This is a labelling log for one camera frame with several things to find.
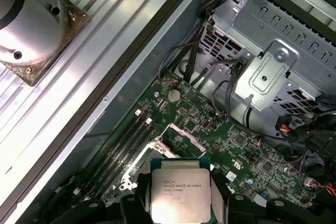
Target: capacitor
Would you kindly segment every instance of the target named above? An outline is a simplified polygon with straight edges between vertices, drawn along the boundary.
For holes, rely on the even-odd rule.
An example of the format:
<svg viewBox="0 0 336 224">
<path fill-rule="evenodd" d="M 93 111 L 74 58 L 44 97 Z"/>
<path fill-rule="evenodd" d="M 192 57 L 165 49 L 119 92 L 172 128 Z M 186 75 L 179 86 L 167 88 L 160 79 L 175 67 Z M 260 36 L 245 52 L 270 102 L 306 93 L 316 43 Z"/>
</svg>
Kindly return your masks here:
<svg viewBox="0 0 336 224">
<path fill-rule="evenodd" d="M 253 181 L 253 179 L 249 178 L 248 180 L 246 180 L 246 183 L 247 183 L 249 186 L 251 186 L 251 185 L 253 185 L 254 181 Z"/>
</svg>

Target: ram slot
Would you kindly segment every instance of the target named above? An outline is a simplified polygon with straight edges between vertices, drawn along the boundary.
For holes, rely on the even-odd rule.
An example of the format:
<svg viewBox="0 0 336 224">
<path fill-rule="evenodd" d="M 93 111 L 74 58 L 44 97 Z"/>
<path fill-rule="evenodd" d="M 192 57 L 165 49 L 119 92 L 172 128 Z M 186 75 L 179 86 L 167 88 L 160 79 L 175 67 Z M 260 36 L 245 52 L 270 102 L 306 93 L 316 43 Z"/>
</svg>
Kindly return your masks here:
<svg viewBox="0 0 336 224">
<path fill-rule="evenodd" d="M 96 193 L 97 198 L 100 198 L 101 196 L 104 196 L 106 193 L 108 193 L 108 191 L 112 188 L 112 185 L 114 184 L 117 176 L 122 172 L 123 169 L 125 169 L 126 165 L 132 161 L 132 158 L 134 158 L 134 156 L 141 150 L 141 147 L 146 144 L 146 139 L 152 131 L 152 126 L 147 125 L 145 131 L 141 134 L 141 136 L 138 137 L 135 145 L 133 145 L 131 150 L 122 156 L 120 159 L 121 162 L 118 163 L 118 165 L 115 167 L 116 170 L 109 176 L 108 183 L 102 187 L 103 190 Z"/>
<path fill-rule="evenodd" d="M 116 165 L 118 165 L 120 156 L 124 153 L 127 153 L 128 148 L 138 139 L 141 133 L 145 130 L 145 121 L 143 121 L 137 130 L 129 137 L 129 140 L 123 145 L 123 148 L 120 148 L 119 152 L 116 152 L 116 156 L 113 157 L 113 161 L 108 165 L 106 172 L 98 179 L 98 183 L 90 190 L 90 194 L 94 192 L 97 188 L 99 189 L 102 185 L 106 183 L 108 177 L 113 173 L 113 170 Z"/>
<path fill-rule="evenodd" d="M 144 118 L 137 116 L 133 118 L 131 123 L 127 126 L 127 128 L 122 132 L 121 138 L 117 140 L 116 145 L 114 145 L 111 150 L 106 155 L 104 161 L 95 171 L 89 182 L 85 185 L 85 189 L 90 188 L 89 193 L 91 193 L 95 189 L 95 185 L 97 182 L 97 178 L 101 178 L 102 174 L 104 174 L 105 169 L 111 164 L 115 155 L 119 153 L 127 143 L 127 139 L 132 137 L 132 135 L 136 132 L 136 130 L 143 124 Z"/>
</svg>

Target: chip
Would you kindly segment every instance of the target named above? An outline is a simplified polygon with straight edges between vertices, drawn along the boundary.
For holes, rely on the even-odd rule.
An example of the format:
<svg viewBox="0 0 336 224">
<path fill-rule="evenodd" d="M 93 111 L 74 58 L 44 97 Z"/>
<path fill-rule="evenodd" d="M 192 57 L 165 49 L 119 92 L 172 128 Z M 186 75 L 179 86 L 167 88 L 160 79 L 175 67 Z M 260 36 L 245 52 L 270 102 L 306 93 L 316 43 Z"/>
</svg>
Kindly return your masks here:
<svg viewBox="0 0 336 224">
<path fill-rule="evenodd" d="M 243 136 L 241 136 L 241 135 L 238 135 L 238 136 L 236 137 L 235 141 L 236 141 L 239 145 L 241 145 L 241 144 L 245 141 L 245 138 L 244 138 Z"/>
<path fill-rule="evenodd" d="M 211 219 L 209 171 L 203 168 L 152 172 L 151 215 L 156 223 L 205 223 Z"/>
<path fill-rule="evenodd" d="M 266 162 L 262 167 L 265 171 L 269 172 L 272 169 L 272 165 L 270 162 Z"/>
</svg>

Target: motherboard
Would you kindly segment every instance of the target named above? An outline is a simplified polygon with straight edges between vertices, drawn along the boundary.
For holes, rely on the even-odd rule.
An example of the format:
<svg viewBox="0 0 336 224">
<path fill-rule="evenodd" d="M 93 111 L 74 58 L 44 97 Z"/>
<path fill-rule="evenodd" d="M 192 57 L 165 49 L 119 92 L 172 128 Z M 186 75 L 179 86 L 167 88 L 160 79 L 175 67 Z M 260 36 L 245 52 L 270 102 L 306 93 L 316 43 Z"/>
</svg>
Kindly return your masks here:
<svg viewBox="0 0 336 224">
<path fill-rule="evenodd" d="M 88 165 L 84 191 L 101 199 L 131 193 L 137 176 L 150 171 L 152 158 L 202 156 L 226 177 L 233 193 L 261 205 L 279 197 L 299 205 L 311 201 L 314 193 L 302 189 L 298 171 L 290 164 L 265 160 L 257 143 L 225 113 L 216 113 L 208 98 L 168 72 L 153 82 Z M 263 150 L 270 159 L 282 160 L 266 144 Z"/>
</svg>

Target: ribbed metal panel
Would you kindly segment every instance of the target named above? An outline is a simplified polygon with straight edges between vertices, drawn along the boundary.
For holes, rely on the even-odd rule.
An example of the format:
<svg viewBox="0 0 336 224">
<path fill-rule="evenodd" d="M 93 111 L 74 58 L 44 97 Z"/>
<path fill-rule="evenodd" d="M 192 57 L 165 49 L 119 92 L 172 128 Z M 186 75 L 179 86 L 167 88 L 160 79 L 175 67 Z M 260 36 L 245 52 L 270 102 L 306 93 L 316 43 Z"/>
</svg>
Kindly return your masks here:
<svg viewBox="0 0 336 224">
<path fill-rule="evenodd" d="M 71 0 L 92 21 L 35 86 L 0 65 L 0 205 L 166 0 Z"/>
</svg>

